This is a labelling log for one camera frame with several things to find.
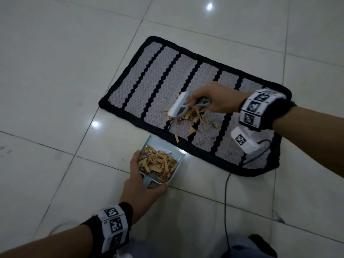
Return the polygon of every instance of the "person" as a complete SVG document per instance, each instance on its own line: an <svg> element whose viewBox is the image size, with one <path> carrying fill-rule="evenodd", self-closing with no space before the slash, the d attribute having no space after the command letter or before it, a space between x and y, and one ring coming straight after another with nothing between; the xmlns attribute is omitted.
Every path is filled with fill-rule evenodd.
<svg viewBox="0 0 344 258"><path fill-rule="evenodd" d="M208 109L212 112L240 112L243 103L252 93L243 93L230 89L218 82L211 82L195 90L187 99L194 105L198 98L208 97L212 103ZM271 104L268 115L262 116L265 127L275 130L315 161L344 177L344 119L328 114L298 107L292 102L278 99ZM119 204L98 212L88 221L70 230L27 243L0 254L0 258L8 257L91 257L100 255L112 257L114 251L129 241L129 230L150 209L152 204L163 195L167 183L155 189L146 188L140 175L136 151L130 162L130 178L125 181ZM116 233L102 231L102 227L112 222L111 228ZM250 238L233 238L238 244L231 246L223 257L276 257L276 253L257 236Z"/></svg>

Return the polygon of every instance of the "person's left hand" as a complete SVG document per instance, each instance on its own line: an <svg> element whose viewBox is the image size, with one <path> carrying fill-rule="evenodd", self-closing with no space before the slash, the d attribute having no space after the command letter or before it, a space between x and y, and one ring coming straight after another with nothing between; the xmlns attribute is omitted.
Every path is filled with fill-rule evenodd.
<svg viewBox="0 0 344 258"><path fill-rule="evenodd" d="M155 189L148 189L144 186L142 176L139 170L140 150L136 151L130 161L130 178L124 182L124 188L119 199L119 203L127 202L133 209L132 224L135 224L141 217L147 213L152 204L168 188L168 183L161 184Z"/></svg>

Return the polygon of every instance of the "gray rug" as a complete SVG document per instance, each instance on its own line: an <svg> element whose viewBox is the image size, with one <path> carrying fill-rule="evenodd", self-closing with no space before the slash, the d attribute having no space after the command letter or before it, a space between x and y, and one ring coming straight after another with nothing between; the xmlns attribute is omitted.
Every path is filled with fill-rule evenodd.
<svg viewBox="0 0 344 258"><path fill-rule="evenodd" d="M206 111L204 120L193 124L197 131L188 135L189 121L176 125L167 121L164 108L170 108L177 94L193 91L208 82L221 84L244 92L269 88L291 92L277 83L268 82L240 70L220 64L159 37L151 36L139 48L123 74L103 97L99 106L134 125L158 135L186 152L198 156L229 172L256 176L279 166L281 137L272 130L263 130L261 139L272 141L270 149L258 159L245 162L260 154L265 147L246 155L230 136L239 124L239 114ZM212 122L219 129L212 127ZM178 134L179 143L174 133Z"/></svg>

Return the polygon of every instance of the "wristband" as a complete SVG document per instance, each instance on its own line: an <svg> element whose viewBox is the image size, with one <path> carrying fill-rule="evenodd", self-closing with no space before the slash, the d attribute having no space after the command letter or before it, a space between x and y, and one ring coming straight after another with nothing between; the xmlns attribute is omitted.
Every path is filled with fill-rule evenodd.
<svg viewBox="0 0 344 258"><path fill-rule="evenodd" d="M294 102L286 100L284 94L269 89L256 91L242 104L239 123L255 131L272 129L275 119L296 106Z"/></svg>
<svg viewBox="0 0 344 258"><path fill-rule="evenodd" d="M87 225L93 238L90 257L101 254L114 255L114 252L129 241L133 210L129 203L123 202L99 210L82 224Z"/></svg>

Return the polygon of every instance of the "floor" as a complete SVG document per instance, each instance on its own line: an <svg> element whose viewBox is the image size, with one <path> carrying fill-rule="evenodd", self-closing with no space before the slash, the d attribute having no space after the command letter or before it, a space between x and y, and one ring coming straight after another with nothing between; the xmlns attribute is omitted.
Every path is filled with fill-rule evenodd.
<svg viewBox="0 0 344 258"><path fill-rule="evenodd" d="M147 37L344 117L343 11L344 0L0 0L0 251L118 202L149 133L98 100ZM187 155L131 236L159 257L219 257L227 174ZM227 227L260 234L279 257L338 257L343 202L344 179L283 140L278 169L231 176Z"/></svg>

